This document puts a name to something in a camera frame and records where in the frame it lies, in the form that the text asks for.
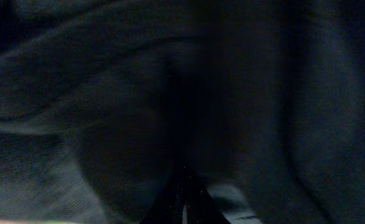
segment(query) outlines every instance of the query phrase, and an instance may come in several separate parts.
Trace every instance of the clothing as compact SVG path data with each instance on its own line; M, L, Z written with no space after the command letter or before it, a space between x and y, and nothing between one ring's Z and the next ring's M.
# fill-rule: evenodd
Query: clothing
M231 223L365 223L365 3L10 2L0 219L139 222L182 153Z

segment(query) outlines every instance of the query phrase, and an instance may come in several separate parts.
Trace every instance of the textured fabric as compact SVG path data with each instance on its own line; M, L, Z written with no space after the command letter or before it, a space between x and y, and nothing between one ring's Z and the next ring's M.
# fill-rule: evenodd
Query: textured fabric
M365 223L365 2L0 1L0 220L139 223L181 151L231 223Z

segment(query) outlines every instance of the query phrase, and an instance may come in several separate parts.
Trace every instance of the gray fabric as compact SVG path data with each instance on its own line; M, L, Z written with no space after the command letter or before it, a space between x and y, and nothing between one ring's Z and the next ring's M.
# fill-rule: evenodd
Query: gray fabric
M36 30L0 51L0 219L140 221L171 66L202 80L186 153L231 223L365 223L365 3L47 3L12 2Z

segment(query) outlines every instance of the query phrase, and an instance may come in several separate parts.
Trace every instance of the cloth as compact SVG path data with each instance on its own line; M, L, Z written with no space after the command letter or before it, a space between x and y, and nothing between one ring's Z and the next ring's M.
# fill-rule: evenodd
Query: cloth
M365 223L365 2L0 1L0 220L138 223L181 151L231 223Z

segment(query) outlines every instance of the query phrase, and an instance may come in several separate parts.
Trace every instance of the black pointed object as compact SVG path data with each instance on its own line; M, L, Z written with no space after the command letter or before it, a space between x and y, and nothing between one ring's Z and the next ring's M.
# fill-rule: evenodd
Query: black pointed object
M181 224L184 205L187 224L230 224L216 208L198 176L188 166L175 170L141 224Z

